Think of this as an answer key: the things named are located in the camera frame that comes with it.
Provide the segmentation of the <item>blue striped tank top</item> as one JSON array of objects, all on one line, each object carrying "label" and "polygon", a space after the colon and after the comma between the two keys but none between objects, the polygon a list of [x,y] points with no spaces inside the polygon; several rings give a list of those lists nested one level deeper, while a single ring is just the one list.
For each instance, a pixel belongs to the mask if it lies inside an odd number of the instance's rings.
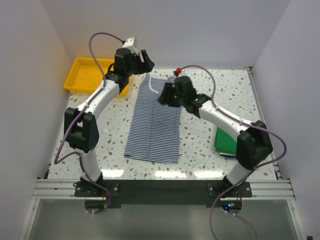
[{"label": "blue striped tank top", "polygon": [[158,99],[174,77],[156,78],[147,73],[137,92],[124,157],[176,164],[180,151],[181,107],[162,105]]}]

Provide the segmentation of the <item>green tank top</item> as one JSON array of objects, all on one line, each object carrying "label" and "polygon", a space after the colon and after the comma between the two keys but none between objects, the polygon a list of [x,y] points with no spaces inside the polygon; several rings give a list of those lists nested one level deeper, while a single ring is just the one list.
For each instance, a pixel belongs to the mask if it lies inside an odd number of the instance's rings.
[{"label": "green tank top", "polygon": [[214,147],[220,155],[236,156],[237,142],[220,128],[216,130]]}]

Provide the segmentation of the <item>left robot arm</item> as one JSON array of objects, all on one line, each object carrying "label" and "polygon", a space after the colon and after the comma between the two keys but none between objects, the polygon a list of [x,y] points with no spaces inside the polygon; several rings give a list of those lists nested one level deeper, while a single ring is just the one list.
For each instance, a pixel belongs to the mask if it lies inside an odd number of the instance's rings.
[{"label": "left robot arm", "polygon": [[102,172],[96,157],[96,146],[100,139],[98,117],[124,90],[132,75],[150,73],[154,66],[145,49],[140,52],[129,47],[117,49],[114,61],[107,72],[102,73],[99,87],[81,105],[69,107],[64,112],[63,140],[76,150],[82,171],[81,178],[88,181],[85,189],[92,196],[99,196],[104,190]]}]

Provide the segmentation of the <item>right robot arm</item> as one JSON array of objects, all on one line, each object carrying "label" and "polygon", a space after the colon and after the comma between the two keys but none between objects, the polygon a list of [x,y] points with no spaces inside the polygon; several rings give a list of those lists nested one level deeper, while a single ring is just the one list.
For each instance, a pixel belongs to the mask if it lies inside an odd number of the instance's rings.
[{"label": "right robot arm", "polygon": [[273,152],[264,122],[250,122],[214,104],[208,95],[196,92],[188,76],[165,83],[158,102],[170,107],[184,107],[188,113],[213,123],[235,140],[237,163],[223,178],[222,189],[227,196],[235,196],[248,174]]}]

